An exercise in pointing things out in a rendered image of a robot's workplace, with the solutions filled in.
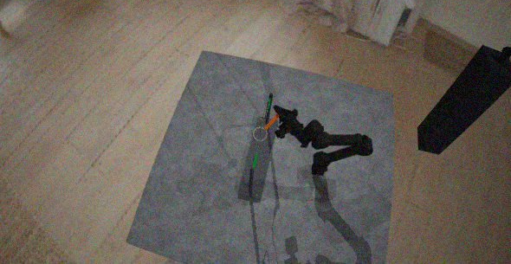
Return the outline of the orange handle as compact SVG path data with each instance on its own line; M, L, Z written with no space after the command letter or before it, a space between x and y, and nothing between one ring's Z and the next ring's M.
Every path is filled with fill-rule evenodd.
M256 138L255 138L255 135L254 135L255 130L256 130L256 129L259 129L259 128L261 128L261 127L257 127L257 128L253 131L253 138L254 138L256 141L260 141L260 142L261 142L261 141L263 141L263 140L265 140L265 139L267 138L267 136L268 136L267 129L268 129L268 128L269 128L269 127L270 127L270 126L271 126L271 125L272 125L272 124L273 124L273 123L274 123L274 122L275 122L275 121L276 121L279 117L280 117L280 115L277 113L277 114L276 114L276 115L275 115L275 116L274 116L274 117L273 117L273 118L272 118L272 119L271 119L271 120L270 120L270 121L269 121L269 122L268 122L268 123L267 123L264 127L262 127L262 129L266 132L266 137L265 137L264 139L262 139L262 140L256 139Z

